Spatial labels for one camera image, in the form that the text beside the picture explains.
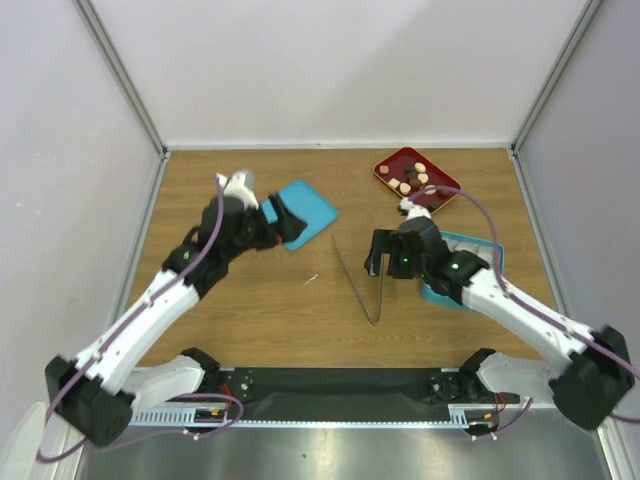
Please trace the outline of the blue box lid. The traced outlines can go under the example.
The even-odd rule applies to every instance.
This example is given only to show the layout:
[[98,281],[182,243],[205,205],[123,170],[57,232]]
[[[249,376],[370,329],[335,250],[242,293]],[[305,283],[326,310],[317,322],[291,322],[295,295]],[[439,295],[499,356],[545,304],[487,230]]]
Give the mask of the blue box lid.
[[307,223],[296,240],[284,244],[290,251],[299,250],[338,217],[337,209],[303,180],[296,180],[281,188],[278,194],[286,207]]

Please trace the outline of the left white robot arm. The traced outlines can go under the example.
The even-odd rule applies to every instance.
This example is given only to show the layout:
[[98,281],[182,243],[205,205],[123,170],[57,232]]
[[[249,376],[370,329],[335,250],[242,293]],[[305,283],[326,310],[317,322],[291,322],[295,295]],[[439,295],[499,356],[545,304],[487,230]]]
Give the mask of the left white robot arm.
[[261,206],[229,193],[214,197],[199,225],[161,265],[146,292],[110,330],[73,359],[54,357],[45,367],[49,411],[96,447],[113,443],[126,429],[135,395],[125,381],[141,357],[184,313],[228,273],[230,263],[248,250],[264,250],[297,240],[306,222],[274,193]]

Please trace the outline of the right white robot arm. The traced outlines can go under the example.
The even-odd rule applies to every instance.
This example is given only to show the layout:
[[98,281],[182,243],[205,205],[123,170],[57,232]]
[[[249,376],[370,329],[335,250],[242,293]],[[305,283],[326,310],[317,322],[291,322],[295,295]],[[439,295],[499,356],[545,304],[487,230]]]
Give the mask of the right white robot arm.
[[507,283],[485,256],[453,250],[434,222],[416,217],[396,230],[374,231],[364,262],[377,277],[382,257],[388,276],[420,279],[435,293],[505,327],[540,355],[540,360],[481,355],[460,377],[462,394],[482,402],[495,393],[514,393],[551,402],[574,425],[597,429],[635,385],[625,337],[556,312]]

